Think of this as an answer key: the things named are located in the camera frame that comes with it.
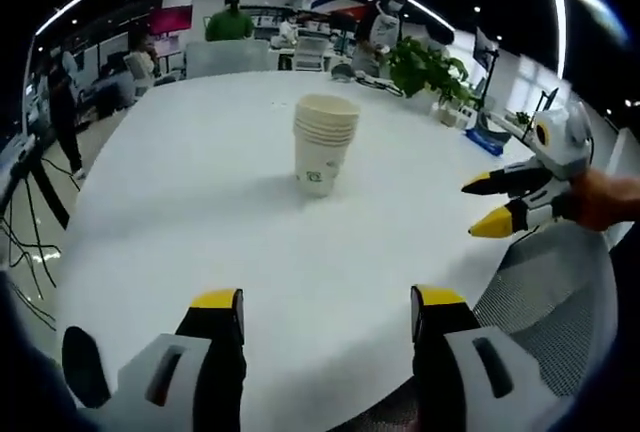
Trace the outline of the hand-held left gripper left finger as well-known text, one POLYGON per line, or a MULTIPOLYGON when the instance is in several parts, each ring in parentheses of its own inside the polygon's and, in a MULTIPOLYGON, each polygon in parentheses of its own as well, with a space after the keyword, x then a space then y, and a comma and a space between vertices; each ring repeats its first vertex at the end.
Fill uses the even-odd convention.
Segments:
POLYGON ((161 334, 109 389, 95 340, 74 330, 74 395, 102 431, 238 431, 243 382, 240 289, 196 297, 172 334, 161 334))

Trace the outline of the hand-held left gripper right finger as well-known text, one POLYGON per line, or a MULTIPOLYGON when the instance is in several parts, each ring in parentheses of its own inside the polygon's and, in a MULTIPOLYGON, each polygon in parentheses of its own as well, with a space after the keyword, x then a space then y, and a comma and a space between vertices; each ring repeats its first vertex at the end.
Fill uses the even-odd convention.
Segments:
POLYGON ((417 431, 544 431, 560 403, 538 361, 454 290, 411 287, 417 431))

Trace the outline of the person's right hand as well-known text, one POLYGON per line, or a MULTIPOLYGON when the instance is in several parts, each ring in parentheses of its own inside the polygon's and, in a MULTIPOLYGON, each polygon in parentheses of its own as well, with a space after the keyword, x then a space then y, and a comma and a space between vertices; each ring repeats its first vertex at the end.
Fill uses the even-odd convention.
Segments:
POLYGON ((570 190, 560 200, 560 216, 593 231, 603 232, 628 219, 628 198, 634 179, 616 178, 589 168, 570 180, 570 190))

